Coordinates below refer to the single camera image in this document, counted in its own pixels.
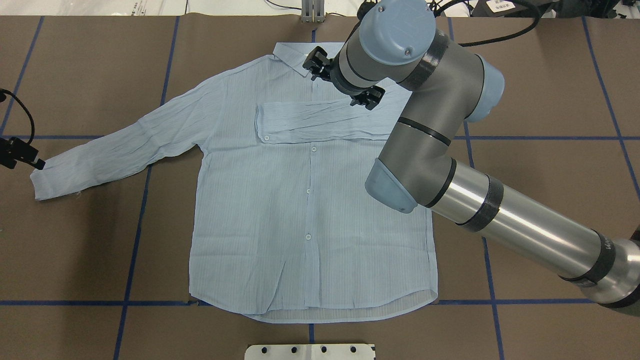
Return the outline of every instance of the black wire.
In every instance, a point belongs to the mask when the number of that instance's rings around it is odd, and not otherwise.
[[[279,8],[283,8],[283,9],[302,10],[302,8],[295,8],[295,7],[293,7],[293,6],[284,6],[284,5],[279,5],[279,4],[276,4],[276,3],[274,3],[274,2],[272,2],[272,1],[270,1],[270,0],[265,0],[265,1],[266,1],[267,3],[269,3],[269,4],[272,4],[273,6],[277,6],[277,7],[279,7]]]
[[[22,109],[24,110],[24,112],[27,113],[27,116],[29,117],[29,121],[31,123],[31,136],[29,136],[29,141],[27,141],[27,143],[31,144],[31,142],[33,141],[33,137],[35,136],[35,133],[36,133],[36,126],[33,123],[33,117],[31,116],[31,113],[29,112],[29,110],[27,110],[27,107],[22,103],[22,101],[20,101],[20,99],[18,99],[18,97],[14,93],[3,88],[0,88],[0,93],[4,93],[13,97],[15,102],[17,102],[20,106],[22,106]]]
[[[466,0],[452,0],[450,3],[446,3],[443,6],[441,6],[438,10],[435,10],[433,12],[433,15],[435,17],[440,16],[442,13],[444,13],[444,11],[452,6],[454,6],[455,4],[460,4],[463,3]],[[459,44],[462,47],[468,47],[468,46],[477,46],[477,45],[486,45],[486,44],[492,44],[494,42],[500,42],[500,41],[505,41],[505,40],[511,40],[512,38],[516,38],[519,37],[520,35],[526,34],[528,32],[530,32],[531,30],[533,30],[533,28],[535,28],[538,23],[540,22],[540,18],[542,17],[542,14],[540,13],[540,9],[538,9],[537,6],[533,5],[532,3],[526,1],[526,0],[509,0],[514,4],[518,4],[518,5],[522,5],[524,7],[526,7],[527,9],[531,10],[534,12],[535,17],[533,18],[533,21],[531,22],[531,24],[529,26],[527,26],[526,28],[517,31],[513,34],[510,35],[506,35],[503,37],[497,37],[497,38],[492,38],[489,40],[482,40],[482,41],[475,41],[475,42],[466,42],[464,44]]]

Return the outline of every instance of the shirt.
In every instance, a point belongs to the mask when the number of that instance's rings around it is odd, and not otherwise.
[[[271,323],[379,320],[432,302],[431,213],[399,213],[364,188],[404,103],[349,107],[302,68],[317,45],[335,54],[341,44],[277,44],[47,160],[31,175],[36,199],[130,176],[197,145],[192,296]],[[406,90],[386,84],[385,97],[406,102]]]

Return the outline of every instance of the brown surface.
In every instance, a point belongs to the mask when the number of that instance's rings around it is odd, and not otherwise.
[[[529,19],[452,19],[457,42],[499,37]],[[502,72],[502,100],[471,135],[614,136],[580,19],[542,19],[516,41],[471,48]]]
[[[617,141],[473,141],[476,167],[610,237],[628,238],[640,203]],[[498,299],[580,298],[555,274],[489,241]]]
[[[596,304],[499,306],[505,359],[639,359],[640,322]]]
[[[120,359],[238,359],[253,344],[308,343],[306,325],[259,323],[212,306],[130,307]]]
[[[389,320],[318,324],[316,343],[372,343],[377,360],[498,359],[491,306],[432,305]]]
[[[640,42],[620,34],[640,33],[640,21],[602,22],[588,20],[593,52],[607,88],[611,106],[616,114],[623,136],[640,135],[637,100],[636,65],[640,57]]]
[[[38,20],[0,17],[12,34],[0,39],[0,53],[14,55],[3,57],[0,86],[15,86]],[[509,33],[528,20],[452,21],[456,39],[467,41]],[[181,17],[167,99],[269,54],[276,41],[309,41],[316,28],[318,42],[341,41],[353,24],[333,16],[320,25],[300,24],[295,15]],[[447,19],[438,19],[438,25],[448,32]],[[174,26],[175,17],[46,17],[19,93],[36,117],[37,133],[102,135],[157,107]],[[629,98],[638,94],[637,83],[627,81],[628,70],[620,65],[637,58],[631,40],[637,24],[589,20],[589,26],[622,134],[638,135],[637,102]],[[613,37],[621,40],[609,44]],[[628,51],[606,56],[616,44]],[[473,50],[504,73],[507,89],[489,118],[469,126],[471,135],[615,136],[580,19],[543,21],[518,40]],[[5,109],[6,102],[0,104],[0,119]],[[27,133],[24,114],[13,109],[4,135]],[[34,145],[48,158],[87,141]],[[625,145],[639,175],[640,141]],[[472,149],[478,169],[609,236],[627,237],[638,223],[640,202],[617,140],[473,140]],[[451,155],[468,163],[464,140],[453,142]],[[201,157],[193,149],[152,169],[131,300],[188,298]],[[0,358],[111,359],[120,303],[15,302],[122,301],[146,172],[45,202],[33,200],[30,172],[24,164],[0,169]],[[498,359],[482,241],[438,215],[434,227],[440,299],[449,305],[380,322],[316,325],[316,342],[375,343],[379,359]],[[498,299],[581,298],[553,273],[491,242],[489,253]],[[451,300],[481,304],[451,305]],[[249,344],[310,340],[306,325],[268,325],[214,307],[131,304],[127,314],[121,359],[241,359]],[[507,360],[639,355],[637,320],[598,306],[501,305],[498,316]],[[602,334],[615,338],[593,340]]]
[[[112,359],[119,306],[0,307],[0,357]]]
[[[58,154],[85,142],[36,143]],[[0,168],[0,300],[122,300],[145,174],[37,202],[30,173]]]

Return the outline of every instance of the white bracket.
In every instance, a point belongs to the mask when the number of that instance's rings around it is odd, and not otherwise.
[[[376,360],[370,344],[252,345],[244,360]]]
[[[324,22],[324,0],[302,0],[302,22]]]

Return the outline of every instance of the shirt collar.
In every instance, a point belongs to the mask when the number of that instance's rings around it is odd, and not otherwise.
[[[333,58],[340,51],[342,42],[279,42],[273,49],[273,54],[290,68],[302,76],[307,76],[308,70],[302,67],[307,54],[316,46],[326,50],[328,57]]]

